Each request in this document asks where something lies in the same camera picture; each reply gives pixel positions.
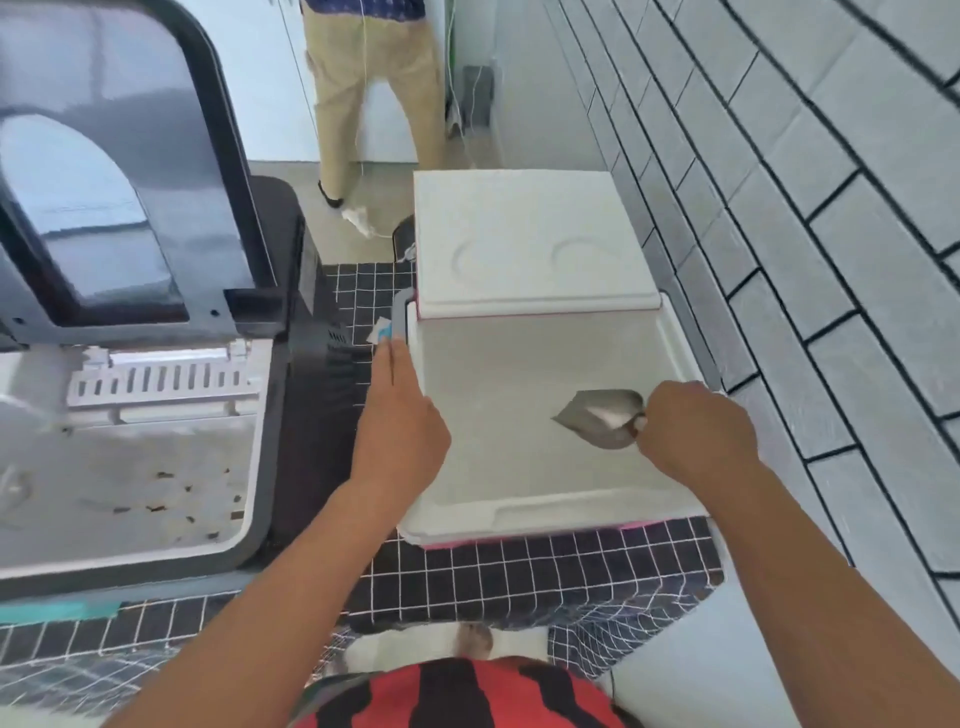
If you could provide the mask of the white cooler box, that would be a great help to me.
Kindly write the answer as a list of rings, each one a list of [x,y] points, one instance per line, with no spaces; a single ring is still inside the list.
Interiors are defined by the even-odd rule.
[[[555,417],[581,391],[703,381],[671,300],[654,310],[417,318],[406,338],[424,394],[452,436],[444,464],[403,516],[425,549],[697,518],[707,510],[642,456],[581,439]]]

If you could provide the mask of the white slotted ice basket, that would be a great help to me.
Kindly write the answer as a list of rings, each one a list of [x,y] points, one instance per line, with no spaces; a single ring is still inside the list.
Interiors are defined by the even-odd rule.
[[[224,402],[258,398],[273,345],[235,339],[221,346],[111,349],[86,347],[70,378],[70,409]]]

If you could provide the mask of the person's right hand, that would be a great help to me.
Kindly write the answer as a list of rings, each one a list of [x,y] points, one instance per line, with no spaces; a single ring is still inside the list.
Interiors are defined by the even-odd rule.
[[[652,463],[660,472],[703,496],[762,467],[754,426],[746,411],[726,395],[699,381],[668,380],[655,390],[678,390],[678,464]]]

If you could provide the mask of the black white checkered tablecloth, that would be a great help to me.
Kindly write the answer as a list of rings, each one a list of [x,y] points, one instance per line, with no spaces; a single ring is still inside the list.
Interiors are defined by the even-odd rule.
[[[287,396],[268,443],[270,497],[257,496],[269,527],[223,565],[123,568],[120,580],[67,576],[54,601],[120,601],[113,617],[0,627],[0,707],[103,718],[136,694],[177,651],[269,566],[345,480],[370,378],[368,334],[402,288],[411,263],[326,265],[318,272],[325,322],[308,323],[307,363],[318,364],[318,415]],[[392,532],[350,593],[320,663],[360,636],[482,621],[503,629],[547,627],[547,654],[598,677],[691,613],[724,581],[705,517],[665,524],[562,532],[425,550]]]

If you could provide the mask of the black ice maker lid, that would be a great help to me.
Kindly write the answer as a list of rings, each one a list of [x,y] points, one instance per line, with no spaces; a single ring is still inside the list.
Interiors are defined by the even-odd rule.
[[[0,332],[164,346],[285,329],[226,80],[177,0],[0,0]]]

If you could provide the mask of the teal tape strip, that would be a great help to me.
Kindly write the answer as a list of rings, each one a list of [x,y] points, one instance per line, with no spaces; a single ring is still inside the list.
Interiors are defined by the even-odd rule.
[[[0,627],[84,622],[115,617],[120,601],[41,601],[0,603]]]

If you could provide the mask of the white cooler lid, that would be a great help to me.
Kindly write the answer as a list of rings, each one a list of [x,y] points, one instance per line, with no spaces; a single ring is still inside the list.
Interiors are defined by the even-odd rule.
[[[414,173],[420,320],[658,310],[609,172]]]

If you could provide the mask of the red black striped shirt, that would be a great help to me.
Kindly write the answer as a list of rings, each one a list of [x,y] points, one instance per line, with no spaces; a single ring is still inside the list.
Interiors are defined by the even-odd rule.
[[[289,728],[644,728],[590,680],[525,657],[323,678],[304,698]]]

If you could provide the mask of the metal ice scoop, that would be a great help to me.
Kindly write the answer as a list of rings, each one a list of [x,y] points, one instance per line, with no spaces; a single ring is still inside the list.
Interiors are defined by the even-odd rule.
[[[645,399],[626,389],[576,392],[552,421],[605,451],[630,448],[646,424]]]

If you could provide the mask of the black ice maker machine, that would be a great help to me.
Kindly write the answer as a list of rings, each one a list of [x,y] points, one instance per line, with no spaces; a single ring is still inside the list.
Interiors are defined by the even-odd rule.
[[[293,224],[287,319],[272,345],[257,398],[70,409],[66,391],[85,347],[0,345],[0,583],[8,599],[54,601],[66,578],[120,580],[123,569],[188,559],[224,565],[269,528],[255,498],[270,498],[269,458],[280,446],[287,397],[318,415],[318,364],[306,361],[307,325],[326,311],[322,267],[294,188],[255,175],[254,197],[270,237]]]

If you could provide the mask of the person's right forearm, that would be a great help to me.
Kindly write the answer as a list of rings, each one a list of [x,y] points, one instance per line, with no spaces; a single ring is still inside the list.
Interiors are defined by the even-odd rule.
[[[960,680],[757,458],[678,480],[726,541],[802,728],[960,728]]]

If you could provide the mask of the person's left forearm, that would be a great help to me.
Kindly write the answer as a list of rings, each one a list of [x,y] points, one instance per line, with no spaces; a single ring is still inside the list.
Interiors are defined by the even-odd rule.
[[[348,480],[102,728],[284,728],[354,586],[426,485]]]

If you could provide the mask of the person's left hand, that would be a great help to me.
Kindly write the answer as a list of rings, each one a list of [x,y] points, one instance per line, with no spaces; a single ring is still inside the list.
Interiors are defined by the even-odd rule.
[[[450,449],[450,431],[417,380],[417,397],[371,397],[359,418],[347,488],[404,511],[436,480]]]

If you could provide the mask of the person's foot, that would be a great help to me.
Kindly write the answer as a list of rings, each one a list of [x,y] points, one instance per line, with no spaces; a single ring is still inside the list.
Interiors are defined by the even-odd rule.
[[[495,636],[487,625],[462,622],[457,626],[452,656],[456,659],[488,661],[494,651]]]

